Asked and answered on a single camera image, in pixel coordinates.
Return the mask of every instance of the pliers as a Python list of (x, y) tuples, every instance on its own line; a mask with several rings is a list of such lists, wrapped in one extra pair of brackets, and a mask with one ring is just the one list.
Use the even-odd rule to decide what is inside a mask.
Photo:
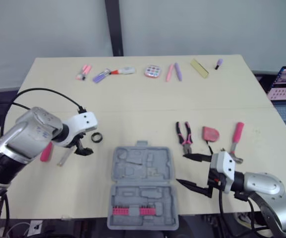
[(186, 129), (187, 129), (187, 139), (185, 140), (181, 134), (180, 131), (180, 123), (176, 122), (176, 132), (178, 134), (179, 143), (183, 146), (183, 152), (185, 154), (191, 154), (191, 147), (192, 139), (191, 139), (191, 129), (189, 123), (186, 121), (185, 123)]

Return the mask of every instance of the purple marker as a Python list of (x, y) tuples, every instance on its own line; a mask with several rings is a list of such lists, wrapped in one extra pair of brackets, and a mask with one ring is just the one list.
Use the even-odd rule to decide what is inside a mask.
[(177, 77), (178, 77), (179, 81), (182, 81), (182, 75), (181, 75), (181, 71), (179, 68), (179, 64), (174, 63), (174, 68), (176, 69), (176, 73), (177, 73)]
[(219, 59), (217, 62), (217, 66), (215, 67), (215, 70), (217, 70), (222, 63), (223, 63), (223, 59)]
[(108, 68), (106, 70), (104, 70), (103, 72), (99, 73), (97, 76), (95, 76), (92, 81), (95, 83), (99, 83), (101, 80), (103, 80), (104, 78), (106, 78), (108, 75), (110, 75), (111, 70), (109, 70)]

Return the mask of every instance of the white table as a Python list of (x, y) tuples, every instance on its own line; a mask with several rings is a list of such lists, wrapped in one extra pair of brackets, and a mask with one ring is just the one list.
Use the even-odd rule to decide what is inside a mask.
[[(190, 65), (193, 58), (209, 71), (207, 79)], [(219, 70), (214, 70), (219, 58), (223, 58), (224, 63)], [(171, 81), (165, 82), (169, 64), (174, 62), (179, 63), (183, 80), (179, 82), (173, 73)], [(87, 79), (75, 80), (86, 63), (93, 66)], [(163, 69), (160, 78), (143, 75), (148, 64)], [(137, 73), (111, 75), (99, 84), (92, 82), (92, 78), (106, 67), (124, 66), (135, 67)], [(39, 58), (20, 90), (31, 87), (57, 90), (93, 111), (104, 140), (94, 144), (88, 133), (82, 142), (95, 153), (87, 157), (73, 154), (63, 167), (56, 165), (66, 150), (59, 147), (54, 148), (49, 163), (36, 158), (25, 167), (8, 191), (13, 219), (106, 217), (113, 184), (113, 151), (120, 145), (135, 145), (137, 140), (148, 140), (151, 146), (169, 147), (175, 177), (206, 186), (209, 163), (182, 157), (182, 146), (178, 144), (174, 128), (176, 121), (189, 121), (192, 150), (204, 154), (209, 154), (209, 150), (201, 139), (202, 126), (220, 132), (220, 139), (211, 143), (217, 152), (221, 148), (229, 150), (236, 123), (244, 122), (242, 138), (236, 148), (236, 155), (243, 158), (244, 163), (237, 165), (236, 170), (272, 173), (286, 187), (286, 126), (240, 55)], [(71, 102), (44, 91), (24, 94), (16, 102), (28, 107), (40, 106), (61, 119), (77, 113)], [(5, 130), (14, 125), (22, 113), (23, 109), (12, 107)], [(173, 184), (177, 188), (180, 214), (219, 212), (216, 190), (210, 199), (189, 191), (176, 181)], [(226, 212), (249, 210), (248, 204), (233, 198), (233, 193), (225, 195), (224, 205)]]

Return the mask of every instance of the black cable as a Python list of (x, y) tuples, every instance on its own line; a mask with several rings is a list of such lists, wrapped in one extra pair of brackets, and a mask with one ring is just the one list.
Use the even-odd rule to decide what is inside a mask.
[(9, 226), (9, 204), (8, 204), (8, 198), (7, 194), (5, 193), (2, 198), (4, 199), (5, 202), (5, 209), (6, 209), (6, 221), (5, 221), (5, 227), (3, 231), (3, 237), (6, 236), (6, 233), (8, 231), (8, 226)]
[[(249, 230), (249, 231), (245, 231), (243, 233), (237, 234), (237, 235), (233, 234), (229, 224), (227, 223), (227, 220), (225, 218), (225, 214), (224, 214), (224, 211), (223, 211), (222, 194), (223, 194), (223, 191), (219, 190), (219, 209), (220, 209), (220, 214), (221, 214), (222, 220), (223, 220), (225, 226), (227, 227), (227, 230), (228, 230), (229, 234), (232, 237), (234, 237), (234, 238), (239, 238), (239, 237), (246, 236), (246, 235), (248, 235), (250, 233), (253, 233), (253, 230)], [(256, 228), (255, 230), (256, 231), (261, 231), (261, 230), (267, 230), (267, 229), (269, 229), (269, 228), (268, 227), (259, 227), (259, 228)]]
[(82, 109), (82, 107), (81, 107), (79, 104), (77, 104), (74, 100), (72, 100), (71, 98), (67, 97), (66, 95), (64, 95), (64, 94), (62, 94), (62, 93), (60, 93), (60, 92), (57, 92), (57, 91), (52, 90), (52, 89), (49, 89), (49, 88), (29, 88), (29, 89), (23, 90), (23, 91), (21, 91), (20, 93), (16, 94), (16, 95), (12, 98), (12, 100), (8, 103), (8, 105), (7, 105), (7, 107), (6, 107), (6, 110), (5, 110), (4, 114), (3, 114), (3, 120), (2, 120), (2, 123), (1, 123), (1, 126), (0, 126), (0, 137), (2, 137), (2, 136), (4, 135), (5, 119), (6, 119), (7, 112), (8, 112), (8, 110), (9, 110), (10, 106), (12, 105), (12, 103), (13, 103), (20, 95), (22, 95), (22, 94), (24, 94), (24, 93), (27, 93), (27, 92), (30, 92), (30, 91), (37, 91), (37, 90), (49, 91), (49, 92), (52, 92), (52, 93), (56, 93), (56, 94), (58, 94), (58, 95), (60, 95), (60, 96), (62, 96), (62, 97), (64, 97), (64, 98), (68, 99), (68, 100), (71, 101), (72, 103), (74, 103), (74, 104), (79, 108), (79, 110)]
[(211, 148), (211, 146), (209, 145), (209, 142), (206, 140), (206, 143), (207, 143), (207, 145), (208, 145), (208, 147), (209, 147), (209, 150), (210, 150), (210, 153), (211, 153), (211, 155), (213, 155), (213, 150), (212, 150), (212, 148)]
[[(0, 102), (0, 104), (9, 104), (9, 102)], [(12, 103), (12, 105), (16, 105), (16, 106), (19, 106), (19, 107), (24, 108), (24, 109), (27, 109), (27, 110), (30, 109), (29, 107), (24, 106), (24, 105), (19, 104), (19, 103)]]
[(255, 220), (255, 214), (254, 214), (254, 208), (253, 208), (253, 205), (252, 205), (252, 202), (250, 200), (247, 200), (248, 204), (250, 204), (250, 208), (251, 208), (251, 227), (252, 227), (252, 231), (255, 233), (255, 235), (257, 235), (259, 238), (268, 238), (268, 237), (265, 237), (261, 234), (259, 234), (257, 231), (256, 231), (256, 228), (255, 228), (255, 224), (254, 224), (254, 220)]

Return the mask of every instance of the gray tool case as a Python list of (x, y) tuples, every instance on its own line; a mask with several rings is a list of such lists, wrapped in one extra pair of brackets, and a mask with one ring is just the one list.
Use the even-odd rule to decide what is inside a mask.
[(168, 147), (147, 141), (117, 147), (113, 154), (108, 227), (111, 230), (178, 229), (177, 196)]

